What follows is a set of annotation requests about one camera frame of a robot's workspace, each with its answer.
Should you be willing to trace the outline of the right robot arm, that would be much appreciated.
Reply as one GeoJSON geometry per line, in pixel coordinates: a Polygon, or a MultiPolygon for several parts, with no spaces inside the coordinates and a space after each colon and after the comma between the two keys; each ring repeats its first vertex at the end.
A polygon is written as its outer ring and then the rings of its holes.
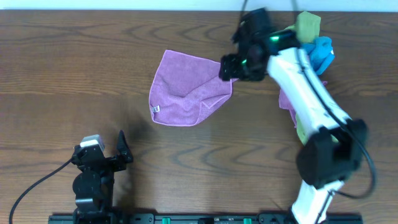
{"type": "Polygon", "coordinates": [[[238,52],[222,57],[220,78],[261,81],[269,75],[299,115],[307,136],[296,158],[302,184],[290,221],[323,223],[333,196],[361,166],[367,127],[335,103],[294,31],[238,29],[232,41],[238,52]]]}

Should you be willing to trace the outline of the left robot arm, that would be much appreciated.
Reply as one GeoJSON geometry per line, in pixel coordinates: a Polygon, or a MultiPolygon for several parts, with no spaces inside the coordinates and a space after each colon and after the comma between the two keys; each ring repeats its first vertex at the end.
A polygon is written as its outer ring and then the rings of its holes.
{"type": "Polygon", "coordinates": [[[81,173],[73,181],[76,211],[73,223],[124,223],[128,216],[113,207],[114,174],[133,162],[123,131],[118,134],[118,153],[104,156],[100,135],[87,136],[74,147],[72,164],[81,173]]]}

